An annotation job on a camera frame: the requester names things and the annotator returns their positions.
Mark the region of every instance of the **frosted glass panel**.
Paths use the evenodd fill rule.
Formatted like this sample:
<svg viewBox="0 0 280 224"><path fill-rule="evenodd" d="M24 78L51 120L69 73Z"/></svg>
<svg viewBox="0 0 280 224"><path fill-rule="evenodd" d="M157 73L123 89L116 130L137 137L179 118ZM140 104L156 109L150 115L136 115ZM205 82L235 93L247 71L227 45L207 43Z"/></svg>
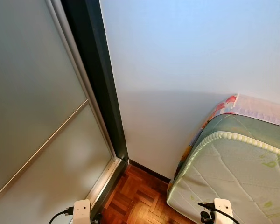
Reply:
<svg viewBox="0 0 280 224"><path fill-rule="evenodd" d="M48 223L87 196L110 159L87 106L0 200L0 224ZM54 224L71 218L60 216Z"/></svg>
<svg viewBox="0 0 280 224"><path fill-rule="evenodd" d="M0 1L0 189L85 99L45 0Z"/></svg>

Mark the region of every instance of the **parquet floor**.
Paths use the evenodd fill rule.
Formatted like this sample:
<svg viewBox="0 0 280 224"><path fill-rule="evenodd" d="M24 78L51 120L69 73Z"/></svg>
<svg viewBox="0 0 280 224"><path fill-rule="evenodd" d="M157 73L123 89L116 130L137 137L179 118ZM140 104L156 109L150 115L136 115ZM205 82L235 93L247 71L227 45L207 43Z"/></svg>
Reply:
<svg viewBox="0 0 280 224"><path fill-rule="evenodd" d="M166 204L167 183L129 165L104 209L102 224L194 224Z"/></svg>

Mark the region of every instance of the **power cord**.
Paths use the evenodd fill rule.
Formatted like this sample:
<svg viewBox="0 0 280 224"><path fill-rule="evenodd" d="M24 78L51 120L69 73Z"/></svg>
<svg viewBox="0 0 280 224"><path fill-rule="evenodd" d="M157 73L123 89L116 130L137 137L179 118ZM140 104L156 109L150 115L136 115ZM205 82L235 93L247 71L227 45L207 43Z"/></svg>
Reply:
<svg viewBox="0 0 280 224"><path fill-rule="evenodd" d="M56 215L53 216L53 218L49 221L49 224L52 223L52 221L59 215L65 214L66 216L70 216L74 213L74 206L73 207L69 207L64 211L61 211L59 213L57 213Z"/></svg>
<svg viewBox="0 0 280 224"><path fill-rule="evenodd" d="M209 211L217 211L219 213L221 213L222 215L230 218L233 222L235 222L236 224L240 224L234 217L231 217L230 215L226 214L225 212L222 212L221 210L219 209L216 209L214 207L214 204L213 203L206 203L206 204L202 204L202 203L198 203L198 205L208 209Z"/></svg>

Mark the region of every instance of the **baseboard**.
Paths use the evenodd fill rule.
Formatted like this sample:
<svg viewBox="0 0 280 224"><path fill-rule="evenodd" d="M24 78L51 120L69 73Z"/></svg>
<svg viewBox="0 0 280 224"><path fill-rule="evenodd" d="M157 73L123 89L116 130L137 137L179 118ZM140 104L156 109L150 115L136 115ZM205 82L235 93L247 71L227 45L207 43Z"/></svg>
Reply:
<svg viewBox="0 0 280 224"><path fill-rule="evenodd" d="M170 182L170 179L169 179L169 178L167 178L167 177L165 177L165 176L163 176L163 175L161 175L161 174L158 174L158 173L152 171L151 169L149 169L149 168L147 168L147 167L145 167L145 166L143 166L143 165L141 165L141 164L139 164L139 163L137 163L137 162L135 162L135 161L133 161L133 160L131 160L131 159L129 159L129 163L130 163L131 165L133 165L133 166L135 166L135 167L137 167L137 168L139 168L139 169L142 169L143 171L145 171L145 172L151 174L152 176L154 176L154 177L160 179L161 181L164 181L164 182L166 182L166 183L169 183L169 182Z"/></svg>
<svg viewBox="0 0 280 224"><path fill-rule="evenodd" d="M120 164L117 166L114 174L112 175L111 179L109 180L108 184L106 185L104 191L102 192L101 196L93 206L91 210L91 218L94 218L94 216L98 213L101 213L104 205L106 204L107 200L109 199L111 193L113 192L116 184L120 180L122 174L126 170L126 167L128 165L128 162L125 160L121 160Z"/></svg>

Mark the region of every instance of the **black cable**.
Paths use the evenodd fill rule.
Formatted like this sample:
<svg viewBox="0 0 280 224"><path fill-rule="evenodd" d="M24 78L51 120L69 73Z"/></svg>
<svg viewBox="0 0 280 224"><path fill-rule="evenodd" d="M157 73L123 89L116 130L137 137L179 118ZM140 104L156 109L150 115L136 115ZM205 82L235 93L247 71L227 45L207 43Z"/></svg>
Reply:
<svg viewBox="0 0 280 224"><path fill-rule="evenodd" d="M233 222L235 222L236 224L240 224L234 217L231 217L230 215L226 214L225 212L222 212L222 211L219 210L219 209L216 209L216 208L214 208L214 207L212 207L212 206L208 206L207 204L202 204L202 203L198 203L198 205L200 205L200 206L202 206L202 207L208 209L209 211L217 211L217 212L221 213L222 215L224 215L224 216L230 218L230 219L231 219Z"/></svg>
<svg viewBox="0 0 280 224"><path fill-rule="evenodd" d="M74 213L74 207L69 207L66 210L61 211L61 212L57 213L56 215L54 215L53 218L49 221L49 224L51 224L52 221L59 215L62 215L62 214L72 215L73 213Z"/></svg>

